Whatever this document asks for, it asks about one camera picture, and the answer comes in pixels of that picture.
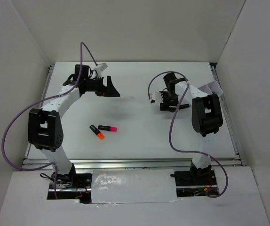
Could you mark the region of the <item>yellow highlighter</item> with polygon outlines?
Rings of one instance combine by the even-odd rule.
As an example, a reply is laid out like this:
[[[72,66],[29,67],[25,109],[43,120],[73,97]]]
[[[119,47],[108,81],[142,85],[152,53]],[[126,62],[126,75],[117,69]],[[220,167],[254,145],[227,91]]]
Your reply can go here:
[[[178,105],[170,106],[169,108],[170,108],[171,111],[175,111],[177,109],[177,107],[178,107]],[[185,108],[189,108],[189,107],[190,107],[189,104],[183,104],[183,105],[179,106],[179,109],[185,109]]]

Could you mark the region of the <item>pink highlighter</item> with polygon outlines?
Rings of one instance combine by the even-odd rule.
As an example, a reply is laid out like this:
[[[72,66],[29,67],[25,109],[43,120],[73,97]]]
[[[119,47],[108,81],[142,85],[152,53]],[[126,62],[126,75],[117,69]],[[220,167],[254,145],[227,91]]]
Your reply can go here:
[[[104,125],[98,125],[99,130],[104,130],[104,131],[111,131],[111,132],[116,132],[117,127],[112,127],[112,126],[104,126]]]

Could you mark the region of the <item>orange highlighter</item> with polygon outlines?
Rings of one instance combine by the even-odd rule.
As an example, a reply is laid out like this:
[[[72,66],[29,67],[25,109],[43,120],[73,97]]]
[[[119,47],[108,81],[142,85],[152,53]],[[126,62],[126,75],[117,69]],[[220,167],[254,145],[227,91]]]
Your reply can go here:
[[[103,133],[94,125],[90,125],[89,128],[94,132],[94,134],[101,140],[104,139]]]

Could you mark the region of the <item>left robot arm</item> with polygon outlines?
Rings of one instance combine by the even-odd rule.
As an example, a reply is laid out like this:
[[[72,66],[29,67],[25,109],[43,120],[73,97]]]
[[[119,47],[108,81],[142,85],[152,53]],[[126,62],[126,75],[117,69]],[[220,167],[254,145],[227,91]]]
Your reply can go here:
[[[95,66],[93,71],[87,65],[75,65],[74,73],[63,83],[55,98],[47,101],[40,109],[29,111],[28,141],[39,149],[57,170],[55,181],[67,187],[77,183],[75,166],[68,159],[62,147],[64,132],[61,119],[66,111],[86,92],[94,92],[99,97],[119,97],[111,77],[104,78],[106,63]]]

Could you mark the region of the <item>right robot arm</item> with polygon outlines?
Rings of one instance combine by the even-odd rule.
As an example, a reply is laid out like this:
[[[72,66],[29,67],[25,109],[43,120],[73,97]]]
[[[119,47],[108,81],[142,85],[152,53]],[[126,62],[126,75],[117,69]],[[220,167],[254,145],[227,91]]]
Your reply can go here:
[[[190,180],[199,185],[211,174],[211,156],[214,136],[223,124],[223,117],[219,95],[220,89],[212,91],[210,88],[201,90],[188,82],[185,77],[177,78],[177,72],[168,72],[164,76],[164,83],[167,91],[162,92],[161,106],[176,104],[174,115],[169,128],[169,144],[173,150],[179,153],[192,153],[190,167]],[[200,135],[201,150],[189,151],[179,150],[173,146],[172,130],[176,115],[181,106],[181,102],[186,100],[187,108],[191,108],[191,124],[193,130]]]

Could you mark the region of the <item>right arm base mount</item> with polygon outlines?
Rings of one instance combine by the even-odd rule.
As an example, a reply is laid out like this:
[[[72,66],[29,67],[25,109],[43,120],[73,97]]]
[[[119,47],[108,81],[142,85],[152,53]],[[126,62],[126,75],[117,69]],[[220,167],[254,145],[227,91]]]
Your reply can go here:
[[[175,171],[170,174],[175,179],[176,196],[181,197],[199,197],[199,196],[217,196],[219,189],[214,170],[211,169],[207,175],[194,177],[192,169],[186,171]]]

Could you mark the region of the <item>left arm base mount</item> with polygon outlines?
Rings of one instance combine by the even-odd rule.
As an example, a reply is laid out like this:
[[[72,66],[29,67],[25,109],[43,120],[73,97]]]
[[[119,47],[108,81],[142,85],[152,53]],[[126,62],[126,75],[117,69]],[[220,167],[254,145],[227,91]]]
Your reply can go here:
[[[92,173],[81,173],[76,175],[74,182],[57,179],[50,181],[48,188],[48,200],[76,200],[82,204],[90,204],[92,189]]]

